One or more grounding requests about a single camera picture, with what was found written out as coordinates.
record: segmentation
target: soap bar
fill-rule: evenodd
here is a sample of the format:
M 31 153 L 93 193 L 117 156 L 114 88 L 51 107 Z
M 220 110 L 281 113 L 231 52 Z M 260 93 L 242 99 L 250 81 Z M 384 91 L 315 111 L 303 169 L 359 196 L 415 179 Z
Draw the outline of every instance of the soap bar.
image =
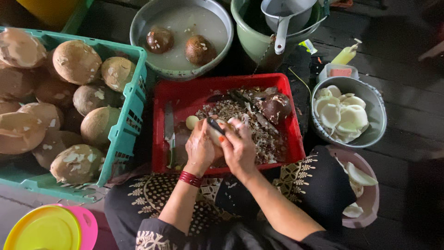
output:
M 352 69 L 331 69 L 330 77 L 350 77 Z

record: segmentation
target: yellow plastic lid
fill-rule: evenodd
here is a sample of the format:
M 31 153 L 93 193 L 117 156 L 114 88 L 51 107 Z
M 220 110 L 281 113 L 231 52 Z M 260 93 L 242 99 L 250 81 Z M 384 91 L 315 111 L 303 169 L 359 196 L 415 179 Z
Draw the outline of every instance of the yellow plastic lid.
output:
M 80 225 L 61 206 L 41 206 L 23 216 L 12 228 L 4 250 L 79 250 Z

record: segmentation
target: woman's right hand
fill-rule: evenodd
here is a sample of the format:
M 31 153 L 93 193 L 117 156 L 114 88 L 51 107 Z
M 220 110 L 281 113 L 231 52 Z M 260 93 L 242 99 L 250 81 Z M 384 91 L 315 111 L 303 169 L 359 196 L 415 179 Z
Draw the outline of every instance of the woman's right hand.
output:
M 224 129 L 222 125 L 225 136 L 221 136 L 219 141 L 224 152 L 225 162 L 231 173 L 244 183 L 250 177 L 259 173 L 254 164 L 256 145 L 251 138 L 250 130 L 245 124 L 235 118 L 229 119 L 228 122 L 238 130 L 240 137 L 232 131 Z

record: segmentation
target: black patterned clothing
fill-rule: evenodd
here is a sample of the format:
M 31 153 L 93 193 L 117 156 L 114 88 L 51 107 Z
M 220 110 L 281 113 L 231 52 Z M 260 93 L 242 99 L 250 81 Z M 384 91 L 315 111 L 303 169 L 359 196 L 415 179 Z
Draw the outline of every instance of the black patterned clothing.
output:
M 328 230 L 341 227 L 342 211 L 355 202 L 348 176 L 323 146 L 304 160 L 262 172 L 284 196 Z M 265 220 L 251 193 L 232 175 L 204 178 L 188 236 L 158 220 L 178 174 L 154 173 L 114 186 L 105 215 L 120 250 L 133 249 L 341 249 L 327 232 L 302 242 Z

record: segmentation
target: yellow bottle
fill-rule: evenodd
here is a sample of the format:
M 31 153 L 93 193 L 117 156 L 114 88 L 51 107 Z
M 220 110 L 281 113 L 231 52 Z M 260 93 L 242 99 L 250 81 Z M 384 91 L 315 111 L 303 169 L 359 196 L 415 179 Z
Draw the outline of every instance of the yellow bottle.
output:
M 357 42 L 355 45 L 353 45 L 352 47 L 346 47 L 344 48 L 339 55 L 337 55 L 333 61 L 331 62 L 332 64 L 342 64 L 342 65 L 346 65 L 347 63 L 349 63 L 356 55 L 356 50 L 358 49 L 358 45 L 361 44 L 362 42 L 358 39 L 355 38 L 355 41 Z

